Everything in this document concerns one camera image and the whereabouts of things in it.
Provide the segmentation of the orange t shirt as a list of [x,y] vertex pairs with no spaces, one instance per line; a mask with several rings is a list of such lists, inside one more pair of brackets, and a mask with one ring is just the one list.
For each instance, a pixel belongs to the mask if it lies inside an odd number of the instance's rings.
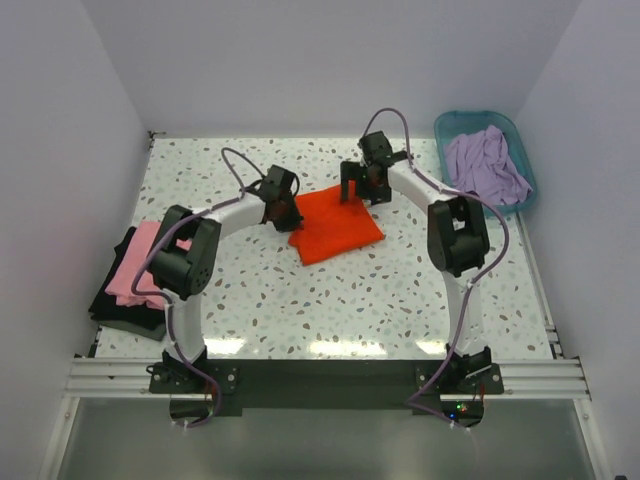
[[324,262],[335,256],[382,241],[377,226],[355,187],[347,188],[348,199],[341,201],[341,186],[300,195],[296,205],[303,216],[302,227],[289,237],[304,266]]

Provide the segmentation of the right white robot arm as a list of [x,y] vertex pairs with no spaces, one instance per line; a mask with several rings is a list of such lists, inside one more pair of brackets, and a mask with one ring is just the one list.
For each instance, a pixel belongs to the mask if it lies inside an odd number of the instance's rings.
[[398,192],[427,217],[427,254],[445,282],[450,332],[445,369],[448,386],[469,392],[492,363],[484,338],[475,277],[490,249],[483,206],[430,175],[422,173],[406,151],[395,152],[383,132],[359,139],[359,162],[340,164],[340,201],[355,195],[371,204],[388,203]]

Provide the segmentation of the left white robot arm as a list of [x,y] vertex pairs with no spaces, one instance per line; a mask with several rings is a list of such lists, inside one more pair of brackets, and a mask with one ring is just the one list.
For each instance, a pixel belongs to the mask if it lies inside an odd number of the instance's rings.
[[163,357],[178,361],[171,378],[183,391],[196,392],[207,380],[201,294],[214,274],[220,241],[259,224],[281,233],[299,229],[299,186],[295,173],[273,165],[232,199],[199,211],[180,205],[166,211],[143,268],[165,300],[169,345]]

